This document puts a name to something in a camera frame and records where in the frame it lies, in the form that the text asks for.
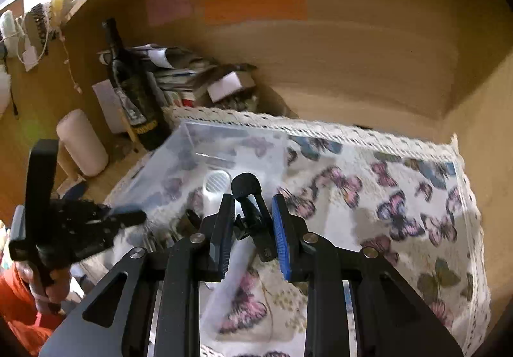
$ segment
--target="orange shirt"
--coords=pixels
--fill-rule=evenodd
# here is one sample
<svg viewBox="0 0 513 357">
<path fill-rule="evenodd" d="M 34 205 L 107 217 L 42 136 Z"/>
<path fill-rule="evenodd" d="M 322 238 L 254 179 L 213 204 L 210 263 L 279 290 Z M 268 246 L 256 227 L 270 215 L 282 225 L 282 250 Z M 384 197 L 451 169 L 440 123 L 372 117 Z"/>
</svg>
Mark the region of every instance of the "orange shirt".
<svg viewBox="0 0 513 357">
<path fill-rule="evenodd" d="M 0 315 L 34 356 L 63 320 L 60 315 L 38 313 L 34 298 L 14 265 L 0 277 Z"/>
</svg>

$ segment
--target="bottle label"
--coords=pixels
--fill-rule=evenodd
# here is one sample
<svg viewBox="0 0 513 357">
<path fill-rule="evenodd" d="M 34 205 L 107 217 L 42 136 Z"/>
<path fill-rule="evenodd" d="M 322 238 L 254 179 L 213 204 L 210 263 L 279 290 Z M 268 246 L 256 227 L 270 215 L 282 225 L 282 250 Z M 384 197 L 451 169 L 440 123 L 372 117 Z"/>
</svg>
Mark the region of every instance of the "bottle label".
<svg viewBox="0 0 513 357">
<path fill-rule="evenodd" d="M 133 130 L 137 134 L 144 134 L 144 133 L 147 133 L 148 131 L 153 130 L 156 126 L 158 126 L 158 122 L 157 122 L 157 120 L 153 120 L 151 122 L 148 122 L 148 124 L 144 124 L 143 126 L 133 127 Z"/>
<path fill-rule="evenodd" d="M 139 111 L 139 109 L 135 106 L 135 104 L 130 101 L 130 98 L 127 97 L 127 94 L 125 94 L 125 91 L 123 91 L 121 88 L 116 88 L 115 92 L 117 96 L 120 98 L 121 106 L 125 110 L 125 113 L 128 117 L 128 122 L 130 123 L 130 126 L 138 126 L 140 124 L 143 124 L 147 121 L 146 117 L 143 116 L 143 114 Z"/>
</svg>

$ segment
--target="pink cylinder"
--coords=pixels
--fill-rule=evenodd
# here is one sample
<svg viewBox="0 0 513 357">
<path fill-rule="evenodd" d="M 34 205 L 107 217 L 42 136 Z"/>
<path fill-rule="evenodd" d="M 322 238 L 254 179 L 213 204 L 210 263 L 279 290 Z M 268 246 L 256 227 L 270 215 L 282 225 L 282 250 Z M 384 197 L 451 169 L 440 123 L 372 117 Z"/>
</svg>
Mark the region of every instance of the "pink cylinder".
<svg viewBox="0 0 513 357">
<path fill-rule="evenodd" d="M 96 176 L 109 163 L 109 155 L 81 109 L 73 110 L 57 124 L 57 135 L 86 176 Z"/>
</svg>

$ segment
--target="white lace edge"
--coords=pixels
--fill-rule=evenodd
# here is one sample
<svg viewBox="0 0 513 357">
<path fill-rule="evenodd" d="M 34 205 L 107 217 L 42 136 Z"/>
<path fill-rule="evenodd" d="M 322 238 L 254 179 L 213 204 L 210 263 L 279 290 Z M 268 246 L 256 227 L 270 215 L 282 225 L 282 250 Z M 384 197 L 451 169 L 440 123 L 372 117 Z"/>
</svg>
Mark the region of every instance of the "white lace edge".
<svg viewBox="0 0 513 357">
<path fill-rule="evenodd" d="M 370 150 L 380 151 L 401 157 L 412 157 L 427 161 L 452 162 L 455 166 L 458 187 L 461 190 L 463 216 L 467 229 L 467 242 L 470 253 L 471 274 L 474 292 L 470 301 L 470 315 L 467 336 L 463 345 L 465 355 L 472 355 L 479 347 L 486 334 L 490 320 L 490 293 L 484 268 L 483 229 L 475 194 L 464 172 L 465 162 L 458 149 L 458 139 L 453 135 L 448 145 L 423 142 L 418 139 L 364 130 L 359 127 L 348 127 L 322 121 L 305 121 L 274 117 L 268 114 L 253 114 L 217 108 L 165 108 L 164 112 L 170 120 L 206 121 L 216 124 L 242 125 L 258 127 L 287 134 L 318 137 L 347 145 L 355 145 Z"/>
</svg>

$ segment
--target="pink sticky note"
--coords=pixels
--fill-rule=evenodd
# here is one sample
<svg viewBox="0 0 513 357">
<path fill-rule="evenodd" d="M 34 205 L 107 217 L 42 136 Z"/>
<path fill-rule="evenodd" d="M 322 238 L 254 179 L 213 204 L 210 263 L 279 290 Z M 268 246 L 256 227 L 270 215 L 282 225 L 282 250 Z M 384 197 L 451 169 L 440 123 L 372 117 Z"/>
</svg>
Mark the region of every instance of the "pink sticky note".
<svg viewBox="0 0 513 357">
<path fill-rule="evenodd" d="M 146 0 L 146 12 L 148 24 L 156 27 L 191 16 L 192 4 L 190 0 Z"/>
</svg>

